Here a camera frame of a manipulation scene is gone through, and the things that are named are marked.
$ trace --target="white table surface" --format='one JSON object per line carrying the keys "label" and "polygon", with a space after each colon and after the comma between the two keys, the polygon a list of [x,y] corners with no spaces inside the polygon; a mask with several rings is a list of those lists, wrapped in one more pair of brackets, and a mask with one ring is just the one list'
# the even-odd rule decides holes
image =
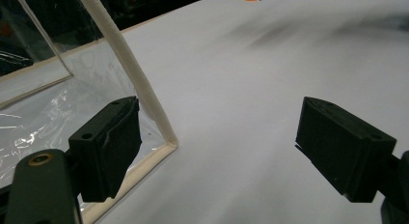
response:
{"label": "white table surface", "polygon": [[381,223],[294,140],[308,96],[409,149],[409,1],[204,0],[124,35],[180,146],[99,223]]}

